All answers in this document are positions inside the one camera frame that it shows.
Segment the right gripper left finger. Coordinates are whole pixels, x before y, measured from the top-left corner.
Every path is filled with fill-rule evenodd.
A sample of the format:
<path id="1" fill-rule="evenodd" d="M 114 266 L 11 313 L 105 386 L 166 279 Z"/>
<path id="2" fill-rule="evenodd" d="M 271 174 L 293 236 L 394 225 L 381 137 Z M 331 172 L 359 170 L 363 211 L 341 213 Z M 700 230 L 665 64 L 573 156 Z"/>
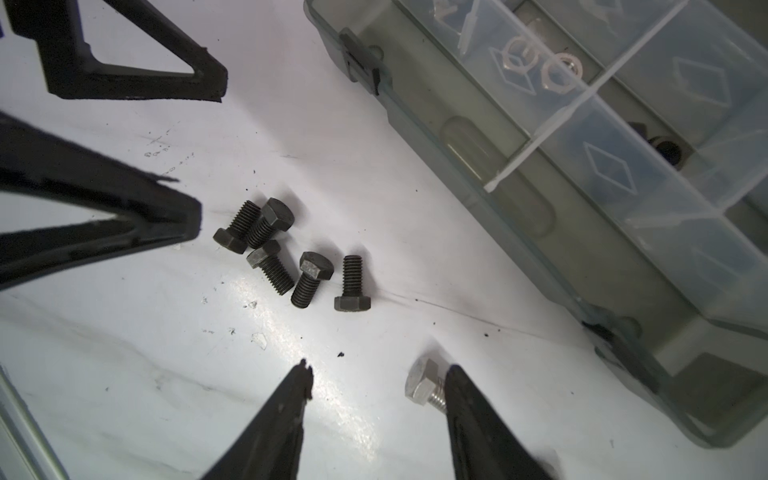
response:
<path id="1" fill-rule="evenodd" d="M 294 365 L 205 479 L 295 479 L 304 439 L 303 420 L 312 399 L 312 367 Z"/>

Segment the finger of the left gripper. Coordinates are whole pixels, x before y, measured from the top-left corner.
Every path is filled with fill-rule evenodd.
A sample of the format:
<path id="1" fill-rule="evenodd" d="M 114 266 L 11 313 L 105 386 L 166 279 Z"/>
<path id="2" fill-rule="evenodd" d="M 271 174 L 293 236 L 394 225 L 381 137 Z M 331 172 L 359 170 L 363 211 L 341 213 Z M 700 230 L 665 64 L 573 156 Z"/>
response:
<path id="1" fill-rule="evenodd" d="M 12 31 L 35 42 L 48 91 L 67 100 L 220 101 L 228 71 L 148 1 L 109 1 L 189 73 L 103 63 L 86 42 L 76 1 L 6 1 Z"/>
<path id="2" fill-rule="evenodd" d="M 198 237 L 202 205 L 144 172 L 8 114 L 1 116 L 1 190 L 108 213 L 1 236 L 1 287 Z"/>

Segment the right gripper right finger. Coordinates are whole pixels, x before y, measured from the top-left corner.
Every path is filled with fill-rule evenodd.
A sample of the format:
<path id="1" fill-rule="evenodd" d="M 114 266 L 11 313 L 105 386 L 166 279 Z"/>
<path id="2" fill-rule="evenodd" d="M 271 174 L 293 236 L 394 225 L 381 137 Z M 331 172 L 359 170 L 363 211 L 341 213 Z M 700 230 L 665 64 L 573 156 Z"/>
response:
<path id="1" fill-rule="evenodd" d="M 446 419 L 457 479 L 549 479 L 459 365 L 444 382 Z"/>

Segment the silver hex bolt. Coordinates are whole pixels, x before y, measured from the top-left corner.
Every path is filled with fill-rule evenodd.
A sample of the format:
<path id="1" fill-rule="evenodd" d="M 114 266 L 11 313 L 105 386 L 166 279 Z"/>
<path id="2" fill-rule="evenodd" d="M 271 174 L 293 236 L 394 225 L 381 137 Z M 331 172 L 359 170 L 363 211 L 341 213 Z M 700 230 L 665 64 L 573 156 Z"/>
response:
<path id="1" fill-rule="evenodd" d="M 405 381 L 404 394 L 415 404 L 431 405 L 442 414 L 447 413 L 444 379 L 439 376 L 438 364 L 428 357 L 419 358 L 412 365 Z"/>

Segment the small silver hex nut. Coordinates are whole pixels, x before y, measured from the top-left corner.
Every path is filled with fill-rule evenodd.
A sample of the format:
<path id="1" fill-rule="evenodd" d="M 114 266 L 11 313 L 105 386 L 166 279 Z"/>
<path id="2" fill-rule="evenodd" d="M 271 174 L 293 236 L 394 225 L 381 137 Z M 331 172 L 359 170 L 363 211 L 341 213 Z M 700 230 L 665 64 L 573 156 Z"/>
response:
<path id="1" fill-rule="evenodd" d="M 582 79 L 583 74 L 583 63 L 576 55 L 559 52 L 542 66 L 541 83 L 545 90 L 565 95 L 576 87 L 576 80 Z"/>

